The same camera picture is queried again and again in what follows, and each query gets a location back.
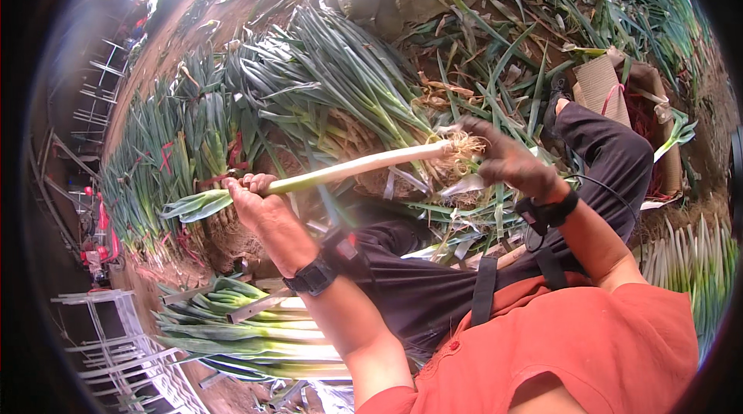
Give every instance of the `right hand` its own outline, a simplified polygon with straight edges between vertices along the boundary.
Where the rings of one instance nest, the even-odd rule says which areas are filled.
[[[557,175],[554,168],[544,166],[516,140],[503,135],[490,122],[464,116],[458,122],[461,129],[488,142],[485,161],[477,173],[486,185],[506,182],[540,205],[561,202],[570,185]]]
[[[232,196],[240,222],[255,233],[279,272],[292,278],[320,249],[281,196],[261,196],[274,180],[269,174],[247,174],[226,178],[222,185]]]

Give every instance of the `red ribbon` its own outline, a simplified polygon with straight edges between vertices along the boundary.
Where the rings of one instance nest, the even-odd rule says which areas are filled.
[[[160,149],[160,154],[163,156],[163,163],[160,164],[160,172],[163,171],[163,166],[165,166],[165,168],[168,169],[168,174],[171,174],[170,166],[168,165],[168,158],[170,157],[170,155],[172,155],[173,150],[171,149],[170,151],[168,151],[168,154],[166,155],[165,149],[170,148],[172,146],[173,146],[173,142],[171,141],[170,143],[164,144],[163,147]]]
[[[181,235],[178,235],[175,239],[178,241],[178,244],[181,245],[181,248],[185,250],[194,261],[196,261],[201,267],[204,267],[204,263],[199,259],[199,257],[186,247],[186,240],[189,238],[191,238],[191,234],[188,233],[188,230],[185,227],[183,227]]]
[[[240,156],[240,151],[242,151],[242,132],[238,130],[237,137],[235,137],[235,140],[229,145],[232,147],[232,150],[229,152],[228,167],[230,169],[248,170],[250,168],[250,163],[248,161],[235,162],[237,157]],[[202,181],[199,186],[204,188],[215,182],[224,180],[227,177],[232,177],[232,172],[232,170],[229,170],[228,173],[222,174],[221,176],[211,177]]]
[[[233,145],[233,150],[229,152],[228,164],[231,168],[234,168],[234,169],[248,170],[250,168],[249,162],[247,161],[235,162],[237,157],[240,156],[240,151],[242,151],[242,132],[238,130],[237,137],[235,137],[235,143]]]
[[[604,115],[606,112],[606,107],[608,106],[608,101],[611,98],[611,96],[614,94],[616,89],[622,89],[622,92],[624,92],[624,85],[617,84],[613,87],[611,87],[611,90],[608,91],[608,95],[606,96],[606,100],[604,100],[604,107],[601,109],[601,115]]]

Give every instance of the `foot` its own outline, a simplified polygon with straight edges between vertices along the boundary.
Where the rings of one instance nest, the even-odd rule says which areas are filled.
[[[552,77],[550,83],[550,101],[547,105],[547,109],[544,111],[544,129],[543,133],[547,137],[557,139],[557,135],[553,132],[557,115],[565,107],[565,104],[573,100],[573,93],[570,89],[570,82],[568,76],[564,72],[558,72]]]

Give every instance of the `orange top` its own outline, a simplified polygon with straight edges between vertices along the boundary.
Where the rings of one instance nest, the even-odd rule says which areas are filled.
[[[697,370],[689,297],[640,283],[608,293],[566,275],[568,289],[534,277],[499,290],[494,318],[470,328],[467,315],[416,375],[417,391],[387,389],[357,412],[506,412],[542,372],[591,414],[667,412]]]

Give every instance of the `cardboard box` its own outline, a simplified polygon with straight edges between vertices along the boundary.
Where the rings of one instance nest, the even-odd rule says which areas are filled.
[[[606,102],[604,115],[616,122],[630,127],[627,104],[624,101],[621,89],[617,86],[624,67],[624,54],[617,48],[611,47],[605,55],[599,56],[586,64],[574,68],[578,82],[573,86],[575,101],[582,106],[601,114]],[[661,81],[661,75],[656,68],[641,61],[632,61],[629,69],[627,85],[631,92],[643,94],[640,98],[649,112],[655,112],[660,131],[655,132],[651,145],[658,149],[671,136],[673,130],[673,116],[670,113],[670,104],[666,90]],[[672,201],[682,195],[681,154],[678,145],[674,145],[656,163],[661,171],[661,192],[670,196]],[[644,208],[658,207],[667,202],[646,202]]]

